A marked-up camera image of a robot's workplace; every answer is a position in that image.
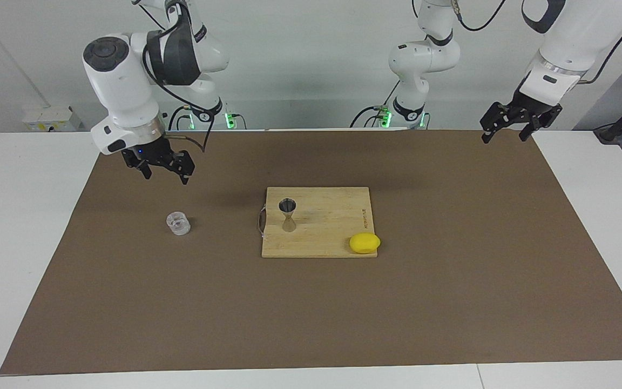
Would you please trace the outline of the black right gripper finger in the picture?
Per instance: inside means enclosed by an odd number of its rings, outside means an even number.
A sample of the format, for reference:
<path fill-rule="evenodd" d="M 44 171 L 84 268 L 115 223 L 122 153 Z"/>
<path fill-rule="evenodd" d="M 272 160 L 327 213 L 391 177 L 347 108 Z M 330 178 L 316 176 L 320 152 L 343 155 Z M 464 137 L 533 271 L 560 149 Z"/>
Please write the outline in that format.
<path fill-rule="evenodd" d="M 195 163 L 193 162 L 190 153 L 188 152 L 175 152 L 171 155 L 170 171 L 178 175 L 182 185 L 187 185 L 188 180 L 195 170 Z"/>
<path fill-rule="evenodd" d="M 141 160 L 133 150 L 122 150 L 121 155 L 123 155 L 127 167 L 140 171 L 146 180 L 151 179 L 152 171 L 149 164 L 145 160 Z"/>

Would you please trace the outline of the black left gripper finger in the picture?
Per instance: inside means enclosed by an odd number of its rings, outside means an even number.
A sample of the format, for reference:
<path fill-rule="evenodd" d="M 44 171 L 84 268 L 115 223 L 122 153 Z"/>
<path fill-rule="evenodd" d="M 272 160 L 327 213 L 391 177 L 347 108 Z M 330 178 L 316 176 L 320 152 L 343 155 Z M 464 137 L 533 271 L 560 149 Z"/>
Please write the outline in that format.
<path fill-rule="evenodd" d="M 522 115 L 523 123 L 526 123 L 523 130 L 520 132 L 520 140 L 527 141 L 533 133 L 543 128 L 548 128 L 559 116 L 563 107 L 560 104 L 556 104 L 549 111 L 545 113 L 533 113 L 526 112 Z"/>
<path fill-rule="evenodd" d="M 510 106 L 503 103 L 493 103 L 479 120 L 482 128 L 481 139 L 489 144 L 496 132 L 511 125 Z"/>

